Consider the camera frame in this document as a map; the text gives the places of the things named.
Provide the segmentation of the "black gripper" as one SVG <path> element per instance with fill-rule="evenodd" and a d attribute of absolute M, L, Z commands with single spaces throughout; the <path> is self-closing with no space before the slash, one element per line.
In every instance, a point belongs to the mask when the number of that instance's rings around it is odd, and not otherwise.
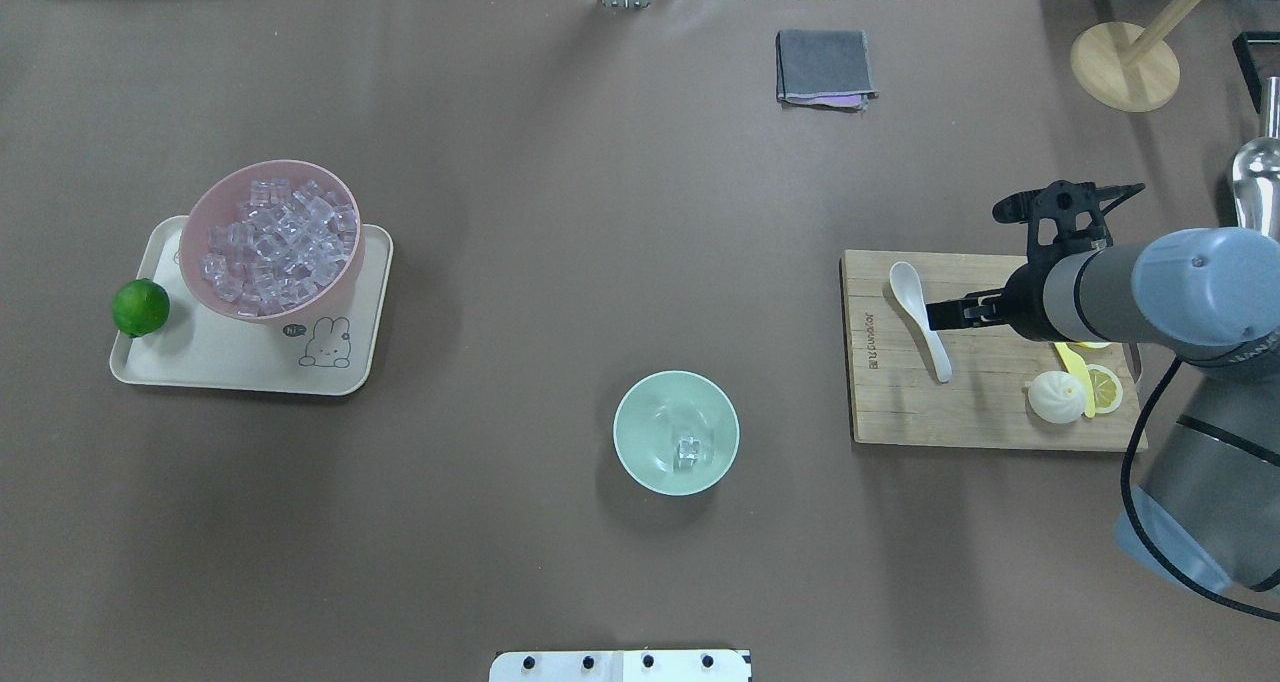
<path fill-rule="evenodd" d="M 1028 225 L 1027 264 L 1015 269 L 1001 290 L 983 290 L 987 305 L 982 312 L 978 296 L 925 305 L 932 331 L 961 330 L 1007 325 L 1020 337 L 1042 343 L 1089 340 L 1097 337 L 1092 328 L 1075 319 L 1079 331 L 1062 331 L 1051 322 L 1044 303 L 1044 285 L 1052 267 L 1070 255 L 1094 255 L 1114 244 L 1105 216 L 1120 203 L 1143 193 L 1146 184 L 1098 186 L 1094 182 L 1055 180 L 1042 189 L 1027 189 L 993 203 L 992 218 L 1002 225 Z M 1062 225 L 1084 218 L 1083 226 L 1066 232 Z"/>

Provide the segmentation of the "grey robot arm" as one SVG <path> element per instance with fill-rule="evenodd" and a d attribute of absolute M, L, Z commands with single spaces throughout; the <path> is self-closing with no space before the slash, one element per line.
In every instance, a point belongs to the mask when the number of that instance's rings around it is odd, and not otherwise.
<path fill-rule="evenodd" d="M 1142 432 L 1179 369 L 1201 380 L 1140 477 L 1121 467 L 1115 537 L 1139 563 L 1213 603 L 1238 586 L 1277 595 L 1277 243 L 1242 226 L 1185 228 L 1115 244 L 1106 214 L 1140 186 L 1057 180 L 995 203 L 1027 226 L 1027 264 L 1001 289 L 927 307 L 933 330 L 1006 325 L 1042 343 L 1147 343 L 1172 363 L 1140 409 Z"/>

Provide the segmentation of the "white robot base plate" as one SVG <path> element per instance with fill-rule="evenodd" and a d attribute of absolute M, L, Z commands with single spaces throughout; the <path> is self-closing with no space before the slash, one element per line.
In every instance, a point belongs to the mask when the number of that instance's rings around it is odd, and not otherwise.
<path fill-rule="evenodd" d="M 495 656 L 489 681 L 751 681 L 749 651 L 634 649 L 508 651 Z"/>

